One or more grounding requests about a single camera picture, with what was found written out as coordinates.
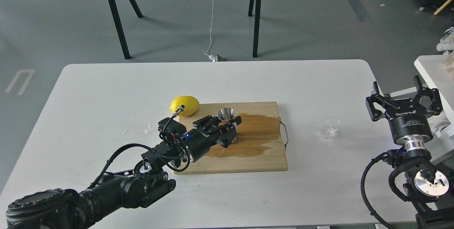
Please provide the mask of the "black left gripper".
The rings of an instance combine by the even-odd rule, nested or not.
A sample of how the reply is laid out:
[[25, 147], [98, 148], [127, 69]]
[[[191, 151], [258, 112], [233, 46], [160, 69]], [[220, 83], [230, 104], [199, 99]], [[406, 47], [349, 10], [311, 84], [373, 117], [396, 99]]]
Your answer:
[[208, 115], [193, 122], [194, 129], [184, 133], [180, 139], [187, 147], [192, 163], [207, 154], [216, 144], [228, 148], [237, 140], [237, 126], [242, 123], [241, 116], [236, 116], [220, 125], [219, 117]]

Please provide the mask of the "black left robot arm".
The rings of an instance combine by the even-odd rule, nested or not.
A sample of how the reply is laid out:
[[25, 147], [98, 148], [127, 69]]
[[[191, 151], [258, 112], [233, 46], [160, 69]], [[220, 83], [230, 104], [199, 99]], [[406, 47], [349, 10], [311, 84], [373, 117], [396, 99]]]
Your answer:
[[[155, 147], [130, 143], [117, 149], [86, 190], [46, 190], [9, 204], [7, 228], [87, 229], [120, 208], [147, 208], [175, 190], [176, 181], [169, 179], [163, 167], [183, 172], [212, 146], [227, 148], [237, 140], [237, 127], [242, 122], [232, 109], [225, 108], [215, 117], [194, 121], [188, 131], [175, 121], [184, 109], [179, 106], [172, 117], [159, 121], [162, 141]], [[146, 149], [141, 161], [131, 170], [107, 172], [113, 160], [132, 147]]]

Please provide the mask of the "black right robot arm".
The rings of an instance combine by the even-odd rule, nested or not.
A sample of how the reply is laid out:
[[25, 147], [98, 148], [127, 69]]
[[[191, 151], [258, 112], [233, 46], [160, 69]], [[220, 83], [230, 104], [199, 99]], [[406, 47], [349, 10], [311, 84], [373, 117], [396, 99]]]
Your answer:
[[[373, 165], [379, 161], [392, 166], [388, 177], [392, 192], [404, 202], [411, 202], [419, 229], [452, 229], [453, 169], [443, 164], [433, 164], [425, 144], [433, 140], [428, 115], [443, 111], [438, 89], [424, 87], [420, 77], [414, 77], [417, 90], [413, 98], [395, 99], [389, 93], [381, 94], [377, 82], [366, 98], [372, 121], [387, 119], [391, 137], [399, 149], [391, 149], [373, 158], [366, 166], [360, 181], [360, 192], [365, 206], [383, 226], [391, 229], [370, 204], [365, 193], [365, 179]], [[449, 207], [433, 210], [428, 203], [451, 202]]]

